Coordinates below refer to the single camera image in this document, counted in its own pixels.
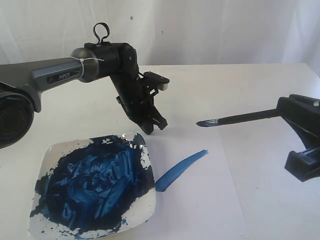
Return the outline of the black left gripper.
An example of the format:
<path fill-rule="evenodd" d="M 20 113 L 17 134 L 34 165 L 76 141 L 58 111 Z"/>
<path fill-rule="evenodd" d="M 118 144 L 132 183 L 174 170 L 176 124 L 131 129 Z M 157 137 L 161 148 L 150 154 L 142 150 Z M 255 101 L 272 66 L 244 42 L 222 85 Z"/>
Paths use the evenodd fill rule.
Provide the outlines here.
<path fill-rule="evenodd" d="M 160 130 L 168 125 L 167 120 L 155 107 L 154 96 L 159 90 L 147 86 L 143 74 L 120 72 L 112 74 L 111 81 L 118 93 L 117 101 L 125 114 L 145 134 L 150 135 L 154 131 L 154 125 Z"/>

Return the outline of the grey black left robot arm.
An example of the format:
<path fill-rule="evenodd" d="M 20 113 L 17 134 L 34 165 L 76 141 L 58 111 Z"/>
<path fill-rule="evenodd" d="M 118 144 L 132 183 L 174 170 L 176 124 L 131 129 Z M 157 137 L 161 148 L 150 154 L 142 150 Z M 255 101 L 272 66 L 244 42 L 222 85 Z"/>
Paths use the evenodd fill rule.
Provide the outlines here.
<path fill-rule="evenodd" d="M 34 114 L 42 109 L 43 92 L 73 80 L 90 83 L 105 77 L 110 77 L 127 117 L 145 134 L 154 126 L 167 126 L 154 97 L 167 88 L 169 79 L 140 73 L 137 52 L 128 43 L 86 43 L 70 57 L 1 65 L 0 146 L 11 146 L 28 132 Z"/>

